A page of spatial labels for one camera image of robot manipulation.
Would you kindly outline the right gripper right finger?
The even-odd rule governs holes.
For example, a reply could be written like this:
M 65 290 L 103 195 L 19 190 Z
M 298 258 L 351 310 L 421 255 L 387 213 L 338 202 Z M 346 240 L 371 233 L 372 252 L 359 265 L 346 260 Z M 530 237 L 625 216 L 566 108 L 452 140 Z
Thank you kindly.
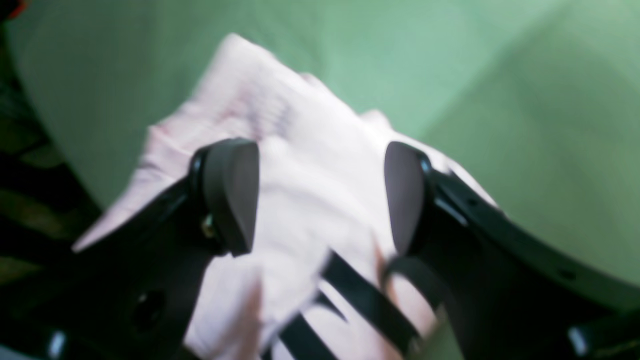
M 401 275 L 466 360 L 637 360 L 639 287 L 552 249 L 402 142 L 384 178 Z

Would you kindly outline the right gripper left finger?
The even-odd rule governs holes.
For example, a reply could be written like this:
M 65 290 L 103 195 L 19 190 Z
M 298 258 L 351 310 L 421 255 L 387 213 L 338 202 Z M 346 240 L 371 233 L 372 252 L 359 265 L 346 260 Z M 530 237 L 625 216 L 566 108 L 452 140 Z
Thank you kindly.
M 232 137 L 81 251 L 3 243 L 41 269 L 2 285 L 1 346 L 33 360 L 173 360 L 212 260 L 252 251 L 258 197 L 258 144 Z

